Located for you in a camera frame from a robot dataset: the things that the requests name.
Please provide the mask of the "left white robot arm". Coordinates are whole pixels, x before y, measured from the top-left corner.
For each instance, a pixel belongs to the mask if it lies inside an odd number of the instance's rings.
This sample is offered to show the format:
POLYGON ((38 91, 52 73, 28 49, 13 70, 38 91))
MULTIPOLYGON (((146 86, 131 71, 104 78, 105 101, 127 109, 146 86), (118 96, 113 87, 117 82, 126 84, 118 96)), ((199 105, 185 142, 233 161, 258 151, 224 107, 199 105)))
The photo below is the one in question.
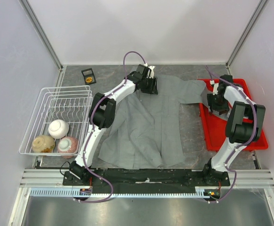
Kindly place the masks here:
POLYGON ((154 69, 154 66, 140 64, 112 90, 98 92, 93 97, 86 138, 69 168, 73 180, 79 185, 85 185, 89 181, 91 172, 88 167, 92 165, 94 152, 102 135, 114 122, 117 104, 137 90, 146 94, 158 94, 154 69))

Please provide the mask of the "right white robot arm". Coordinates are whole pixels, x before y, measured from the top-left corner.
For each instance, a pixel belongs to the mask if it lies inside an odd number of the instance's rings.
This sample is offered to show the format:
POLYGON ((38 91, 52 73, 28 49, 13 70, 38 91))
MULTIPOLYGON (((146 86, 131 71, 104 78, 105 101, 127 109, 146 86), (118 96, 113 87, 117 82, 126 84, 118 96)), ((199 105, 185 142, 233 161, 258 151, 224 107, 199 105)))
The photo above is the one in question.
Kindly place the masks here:
POLYGON ((266 108, 252 101, 243 88, 233 82, 231 75, 222 75, 219 82, 211 81, 212 93, 207 103, 212 113, 227 114, 225 140, 215 156, 209 159, 202 172, 206 185, 229 184, 228 172, 237 155, 262 133, 266 108))

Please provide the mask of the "grey shirt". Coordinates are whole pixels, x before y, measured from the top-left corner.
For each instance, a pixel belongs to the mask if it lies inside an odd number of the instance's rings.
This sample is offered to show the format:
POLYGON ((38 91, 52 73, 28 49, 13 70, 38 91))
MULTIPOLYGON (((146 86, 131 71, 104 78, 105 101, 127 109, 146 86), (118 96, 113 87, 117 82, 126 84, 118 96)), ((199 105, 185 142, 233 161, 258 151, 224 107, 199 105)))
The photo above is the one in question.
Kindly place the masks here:
POLYGON ((160 65, 158 94, 137 91, 120 102, 94 164, 125 169, 192 168, 205 152, 199 104, 205 102, 201 65, 160 65))

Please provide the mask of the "black box with brooch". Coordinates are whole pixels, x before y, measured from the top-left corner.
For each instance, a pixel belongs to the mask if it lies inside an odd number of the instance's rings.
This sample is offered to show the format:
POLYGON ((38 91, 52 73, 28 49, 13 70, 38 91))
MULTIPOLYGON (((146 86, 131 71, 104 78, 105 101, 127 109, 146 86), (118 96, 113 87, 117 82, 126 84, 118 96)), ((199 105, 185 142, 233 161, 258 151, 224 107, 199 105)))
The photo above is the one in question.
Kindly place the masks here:
POLYGON ((92 68, 84 69, 81 71, 81 73, 83 75, 84 82, 86 85, 91 85, 96 83, 96 78, 92 68))

